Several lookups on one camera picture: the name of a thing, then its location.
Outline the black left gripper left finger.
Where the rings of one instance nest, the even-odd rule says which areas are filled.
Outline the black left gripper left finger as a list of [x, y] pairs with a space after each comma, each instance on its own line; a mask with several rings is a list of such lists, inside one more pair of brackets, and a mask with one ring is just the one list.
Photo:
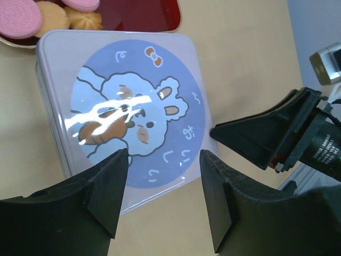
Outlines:
[[107, 255], [127, 174], [121, 149], [54, 186], [1, 200], [1, 255]]

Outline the silver tin lid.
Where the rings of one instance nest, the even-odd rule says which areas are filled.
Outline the silver tin lid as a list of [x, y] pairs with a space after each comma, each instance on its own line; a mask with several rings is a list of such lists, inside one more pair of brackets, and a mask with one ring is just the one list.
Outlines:
[[53, 30], [36, 46], [36, 72], [67, 177], [128, 151], [121, 212], [200, 177], [218, 153], [196, 48], [187, 36]]

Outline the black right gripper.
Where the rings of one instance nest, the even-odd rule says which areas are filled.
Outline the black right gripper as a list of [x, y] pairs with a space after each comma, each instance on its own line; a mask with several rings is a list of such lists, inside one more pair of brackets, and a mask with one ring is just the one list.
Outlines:
[[264, 112], [217, 124], [209, 135], [262, 170], [280, 173], [302, 162], [332, 173], [331, 110], [320, 91], [304, 87]]

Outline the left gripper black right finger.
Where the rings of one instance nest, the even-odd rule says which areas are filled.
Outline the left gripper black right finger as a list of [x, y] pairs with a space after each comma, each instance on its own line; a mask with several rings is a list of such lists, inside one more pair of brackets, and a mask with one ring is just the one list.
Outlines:
[[340, 255], [340, 186], [292, 195], [209, 150], [200, 152], [200, 171], [218, 255]]

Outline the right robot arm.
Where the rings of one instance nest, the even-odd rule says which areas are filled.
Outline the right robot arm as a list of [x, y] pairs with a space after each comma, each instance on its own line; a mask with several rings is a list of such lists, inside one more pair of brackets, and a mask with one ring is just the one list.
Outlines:
[[277, 173], [301, 162], [340, 180], [340, 121], [321, 92], [292, 90], [274, 107], [217, 124], [210, 136], [260, 169]]

